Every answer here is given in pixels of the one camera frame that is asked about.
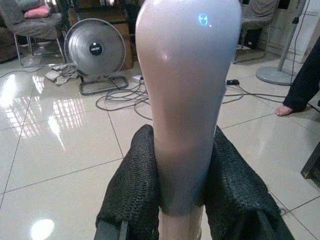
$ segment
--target electric fan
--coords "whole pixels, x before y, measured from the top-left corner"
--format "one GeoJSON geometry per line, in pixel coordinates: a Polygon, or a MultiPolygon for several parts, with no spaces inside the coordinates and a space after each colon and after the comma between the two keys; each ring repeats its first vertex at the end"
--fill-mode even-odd
{"type": "Polygon", "coordinates": [[[109,22],[97,18],[78,21],[65,37],[64,52],[67,61],[74,64],[80,74],[82,95],[128,86],[124,76],[116,75],[125,62],[125,42],[109,22]]]}

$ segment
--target person's leg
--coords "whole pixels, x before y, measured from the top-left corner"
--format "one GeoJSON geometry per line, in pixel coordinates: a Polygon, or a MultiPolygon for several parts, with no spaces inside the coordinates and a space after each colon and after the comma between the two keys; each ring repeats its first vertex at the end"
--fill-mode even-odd
{"type": "Polygon", "coordinates": [[[285,116],[292,112],[303,111],[310,99],[319,91],[319,80],[320,37],[295,77],[283,106],[278,107],[275,113],[278,116],[285,116]]]}

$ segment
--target gray chair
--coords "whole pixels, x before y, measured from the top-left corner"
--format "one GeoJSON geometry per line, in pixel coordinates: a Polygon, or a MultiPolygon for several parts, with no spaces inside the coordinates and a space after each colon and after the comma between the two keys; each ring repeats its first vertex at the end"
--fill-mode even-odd
{"type": "MultiPolygon", "coordinates": [[[[250,0],[248,6],[242,6],[241,49],[244,48],[245,38],[249,30],[267,28],[267,39],[264,52],[259,58],[266,55],[270,35],[270,24],[274,18],[279,1],[280,0],[250,0]]],[[[256,58],[255,55],[252,55],[251,58],[245,58],[245,60],[254,58],[256,58]]]]}
{"type": "Polygon", "coordinates": [[[15,0],[0,0],[0,15],[2,16],[7,28],[13,33],[18,59],[24,68],[52,66],[56,65],[56,63],[45,65],[24,65],[20,56],[17,36],[27,37],[28,47],[31,54],[32,46],[30,38],[56,40],[60,54],[63,58],[63,63],[66,63],[66,58],[59,42],[59,37],[63,31],[63,21],[60,13],[55,13],[44,18],[25,19],[23,12],[19,9],[15,0]]]}

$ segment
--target pink cushion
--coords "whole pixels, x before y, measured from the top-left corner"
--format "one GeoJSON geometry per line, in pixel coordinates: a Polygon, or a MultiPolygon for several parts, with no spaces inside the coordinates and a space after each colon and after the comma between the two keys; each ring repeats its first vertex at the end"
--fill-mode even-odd
{"type": "Polygon", "coordinates": [[[50,15],[50,8],[43,5],[34,9],[30,9],[24,13],[26,19],[46,18],[50,15]]]}

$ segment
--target fan center cap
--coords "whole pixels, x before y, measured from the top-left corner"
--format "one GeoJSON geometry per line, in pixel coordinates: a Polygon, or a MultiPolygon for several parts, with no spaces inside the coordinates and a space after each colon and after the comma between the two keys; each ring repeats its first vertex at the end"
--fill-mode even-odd
{"type": "Polygon", "coordinates": [[[97,42],[91,43],[89,49],[90,53],[95,56],[98,56],[102,53],[102,46],[97,42]]]}

